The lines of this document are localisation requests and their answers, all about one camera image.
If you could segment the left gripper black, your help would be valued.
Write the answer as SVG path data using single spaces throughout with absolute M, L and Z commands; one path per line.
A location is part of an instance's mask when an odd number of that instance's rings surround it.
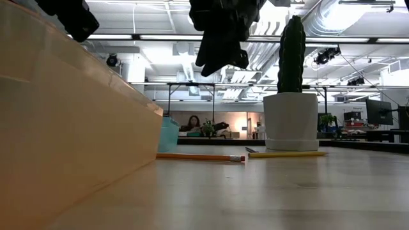
M 66 32 L 77 42 L 87 40 L 99 28 L 85 0 L 36 0 L 36 3 L 47 15 L 56 15 Z

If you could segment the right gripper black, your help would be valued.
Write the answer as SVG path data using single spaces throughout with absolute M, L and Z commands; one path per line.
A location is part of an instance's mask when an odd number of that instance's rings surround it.
M 251 25 L 260 19 L 265 0 L 190 0 L 189 17 L 203 33 L 196 66 L 208 77 L 226 65 L 246 69 L 248 53 L 240 49 Z

